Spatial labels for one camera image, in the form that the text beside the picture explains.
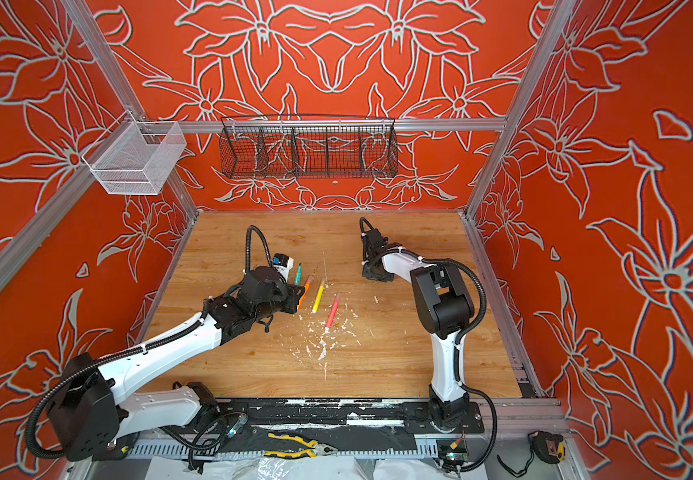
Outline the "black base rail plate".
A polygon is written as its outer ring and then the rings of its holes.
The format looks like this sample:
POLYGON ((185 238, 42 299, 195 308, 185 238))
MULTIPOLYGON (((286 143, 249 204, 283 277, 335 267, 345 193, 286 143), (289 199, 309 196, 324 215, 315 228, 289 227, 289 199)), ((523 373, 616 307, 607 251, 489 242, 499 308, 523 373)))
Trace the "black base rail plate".
POLYGON ((423 398, 220 398, 218 406, 224 413, 246 414, 251 426, 278 431, 338 427, 398 428, 421 434, 485 431, 476 404, 445 424, 423 398))

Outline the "yellow highlighter pen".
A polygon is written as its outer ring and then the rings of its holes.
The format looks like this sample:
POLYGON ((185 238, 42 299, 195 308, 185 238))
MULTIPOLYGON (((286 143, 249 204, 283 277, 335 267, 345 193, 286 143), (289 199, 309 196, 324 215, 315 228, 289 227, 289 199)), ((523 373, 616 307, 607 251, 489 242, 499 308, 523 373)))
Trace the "yellow highlighter pen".
POLYGON ((322 278, 322 280, 320 280, 320 285, 318 285, 318 291, 316 291, 316 297, 314 297, 314 304, 312 304, 312 314, 316 314, 318 310, 320 310, 324 289, 326 289, 326 278, 322 278))

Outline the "right tape measure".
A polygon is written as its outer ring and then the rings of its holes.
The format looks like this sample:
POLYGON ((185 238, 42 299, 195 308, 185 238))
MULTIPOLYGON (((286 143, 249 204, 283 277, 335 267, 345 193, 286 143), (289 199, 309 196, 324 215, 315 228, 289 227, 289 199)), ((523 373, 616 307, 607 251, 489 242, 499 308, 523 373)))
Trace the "right tape measure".
POLYGON ((566 456, 565 439, 561 434, 534 431, 528 435, 532 454, 547 464, 558 464, 566 456))

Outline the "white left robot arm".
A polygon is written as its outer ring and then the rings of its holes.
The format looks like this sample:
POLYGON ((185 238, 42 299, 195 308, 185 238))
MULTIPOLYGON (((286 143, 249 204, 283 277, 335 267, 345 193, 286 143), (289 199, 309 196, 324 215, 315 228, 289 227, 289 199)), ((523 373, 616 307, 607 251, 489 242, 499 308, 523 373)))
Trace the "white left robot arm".
POLYGON ((304 290, 272 257, 252 266, 246 229, 244 277, 218 297, 208 297, 186 322, 134 347, 98 359, 80 354, 68 362, 24 426, 24 446, 38 459, 84 460, 100 455, 122 437, 159 429, 189 452, 204 452, 218 440, 204 436, 222 422, 216 398, 200 382, 170 391, 141 394, 140 387, 172 368, 250 332, 270 328, 276 313, 294 314, 304 290))

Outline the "pink highlighter pen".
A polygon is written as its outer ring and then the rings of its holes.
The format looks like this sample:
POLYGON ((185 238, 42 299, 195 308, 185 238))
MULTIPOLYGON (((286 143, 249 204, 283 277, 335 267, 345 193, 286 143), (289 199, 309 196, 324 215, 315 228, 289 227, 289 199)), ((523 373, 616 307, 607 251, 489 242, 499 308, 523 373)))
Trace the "pink highlighter pen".
POLYGON ((326 320, 326 333, 330 332, 332 325, 334 325, 334 320, 336 320, 336 314, 338 314, 338 307, 340 307, 340 299, 342 299, 342 294, 336 294, 334 302, 332 302, 332 309, 330 309, 330 315, 328 315, 328 320, 326 320))

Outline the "orange highlighter pen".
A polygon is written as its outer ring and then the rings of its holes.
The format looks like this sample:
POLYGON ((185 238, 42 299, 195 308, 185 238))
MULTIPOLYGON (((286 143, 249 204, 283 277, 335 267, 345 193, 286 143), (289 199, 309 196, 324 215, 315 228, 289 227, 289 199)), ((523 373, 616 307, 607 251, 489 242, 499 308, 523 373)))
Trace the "orange highlighter pen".
POLYGON ((306 299, 306 294, 308 294, 308 291, 310 291, 310 285, 312 285, 312 281, 314 281, 314 276, 310 275, 308 276, 308 279, 306 279, 306 282, 304 282, 304 293, 302 293, 302 296, 300 296, 300 300, 298 300, 298 309, 302 308, 302 304, 304 304, 304 299, 306 299))

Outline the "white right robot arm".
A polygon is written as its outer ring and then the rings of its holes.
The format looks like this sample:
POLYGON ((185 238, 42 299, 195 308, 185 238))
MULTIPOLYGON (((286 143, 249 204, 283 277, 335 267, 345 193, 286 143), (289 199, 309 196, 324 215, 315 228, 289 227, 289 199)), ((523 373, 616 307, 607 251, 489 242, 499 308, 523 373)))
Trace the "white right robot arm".
POLYGON ((432 346, 432 380, 429 414, 434 427, 452 431, 462 428, 472 395, 483 399, 491 413, 490 436, 476 460, 462 460, 456 443, 441 454, 438 467, 460 475, 484 466, 494 450, 498 420, 493 400, 464 380, 465 338, 480 326, 486 314, 483 285, 472 269, 449 258, 432 259, 391 243, 366 218, 358 220, 362 242, 362 276, 371 281, 392 282, 400 277, 410 283, 418 319, 432 346))

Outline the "white mesh basket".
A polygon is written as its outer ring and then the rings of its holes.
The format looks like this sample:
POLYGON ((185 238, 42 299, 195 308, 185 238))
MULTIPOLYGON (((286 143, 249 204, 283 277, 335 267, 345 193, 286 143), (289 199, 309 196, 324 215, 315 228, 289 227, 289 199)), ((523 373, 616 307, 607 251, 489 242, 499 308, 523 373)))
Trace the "white mesh basket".
POLYGON ((158 195, 186 150, 178 123, 164 134, 144 134, 134 121, 120 124, 82 161, 110 195, 158 195))

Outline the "yellow handled pliers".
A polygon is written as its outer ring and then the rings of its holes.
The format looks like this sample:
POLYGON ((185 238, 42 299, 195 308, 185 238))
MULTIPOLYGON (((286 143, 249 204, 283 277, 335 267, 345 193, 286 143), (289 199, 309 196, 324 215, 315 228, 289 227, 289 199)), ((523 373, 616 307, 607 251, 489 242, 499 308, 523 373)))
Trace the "yellow handled pliers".
POLYGON ((284 460, 298 460, 304 458, 318 458, 336 455, 338 448, 330 444, 318 442, 314 439, 306 439, 302 436, 286 433, 268 433, 268 438, 286 442, 292 447, 288 449, 272 449, 264 451, 264 457, 284 460))

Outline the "green highlighter pen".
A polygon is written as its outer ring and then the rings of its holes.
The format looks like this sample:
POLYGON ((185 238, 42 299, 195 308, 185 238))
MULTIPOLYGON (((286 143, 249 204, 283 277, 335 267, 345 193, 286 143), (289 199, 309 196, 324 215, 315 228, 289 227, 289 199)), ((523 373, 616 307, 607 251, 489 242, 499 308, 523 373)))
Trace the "green highlighter pen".
POLYGON ((302 282, 302 264, 298 264, 298 269, 296 269, 296 276, 294 276, 294 284, 300 285, 302 282))

